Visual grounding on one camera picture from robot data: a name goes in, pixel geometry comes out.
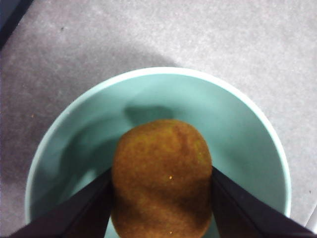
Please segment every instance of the kiwi fruit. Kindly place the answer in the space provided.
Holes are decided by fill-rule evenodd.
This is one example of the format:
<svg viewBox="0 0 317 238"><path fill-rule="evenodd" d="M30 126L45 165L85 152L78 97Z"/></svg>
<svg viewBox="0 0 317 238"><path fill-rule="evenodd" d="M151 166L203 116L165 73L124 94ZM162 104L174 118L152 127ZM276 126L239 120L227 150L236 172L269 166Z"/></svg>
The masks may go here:
<svg viewBox="0 0 317 238"><path fill-rule="evenodd" d="M121 238L200 238L211 221L211 155L190 124L160 119L120 138L113 225Z"/></svg>

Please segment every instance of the white bowl rim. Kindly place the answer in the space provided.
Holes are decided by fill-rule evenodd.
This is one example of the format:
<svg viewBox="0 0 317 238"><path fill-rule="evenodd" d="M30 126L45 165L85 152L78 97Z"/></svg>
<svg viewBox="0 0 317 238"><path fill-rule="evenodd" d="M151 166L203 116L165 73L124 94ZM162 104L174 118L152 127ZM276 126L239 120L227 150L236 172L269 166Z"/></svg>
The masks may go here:
<svg viewBox="0 0 317 238"><path fill-rule="evenodd" d="M286 202L284 207L284 215L287 217L290 216L291 212L291 178L289 173L289 167L286 160L286 155L282 146L282 143L280 139L277 136L276 131L274 130L273 126L269 122L269 120L266 118L264 113L259 109L259 107L244 93L242 93L240 90L236 89L229 83L216 78L210 74L203 73L194 69L189 68L180 68L180 67L150 67L150 68L142 68L133 70L130 72L126 72L117 76L114 76L110 79L107 79L106 81L103 81L93 88L89 89L85 93L83 93L81 96L79 96L75 101L73 101L66 109L56 118L56 120L53 122L53 124L49 127L48 131L44 135L43 139L41 140L36 153L34 155L30 171L27 178L26 183L26 191L25 191L25 200L24 200L24 209L25 209L25 220L26 223L29 223L31 221L31 214L30 214L30 199L31 199L31 190L33 180L34 180L34 174L36 169L38 168L38 163L40 161L42 152L48 145L48 142L56 130L56 128L64 121L64 119L67 117L67 115L73 111L75 108L77 108L80 104L82 104L86 99L91 97L92 95L96 94L97 92L114 85L118 82L128 80L135 77L145 76L145 75L153 75L153 74L176 74L176 75L183 75L183 76L191 76L195 78L199 78L205 81L208 81L214 85L217 85L220 88L223 88L224 90L228 91L229 93L236 96L238 99L240 99L247 107L253 111L258 119L262 122L264 127L267 129L269 135L271 136L273 143L276 147L277 153L281 159L282 163L282 170L283 175L285 179L285 194L286 194Z"/></svg>

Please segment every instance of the teal bowl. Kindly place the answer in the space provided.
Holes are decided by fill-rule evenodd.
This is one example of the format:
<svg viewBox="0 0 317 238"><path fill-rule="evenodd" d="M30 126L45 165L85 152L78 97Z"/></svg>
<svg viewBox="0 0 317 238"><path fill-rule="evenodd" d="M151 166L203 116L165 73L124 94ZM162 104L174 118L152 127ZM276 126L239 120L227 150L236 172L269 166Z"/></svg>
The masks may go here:
<svg viewBox="0 0 317 238"><path fill-rule="evenodd" d="M162 118L196 127L208 143L214 166L261 201L290 215L285 153L261 110L239 90L211 75L154 67L98 84L55 120L31 165L26 221L49 211L111 167L123 133ZM111 220L106 237L118 237ZM219 237L214 219L204 237Z"/></svg>

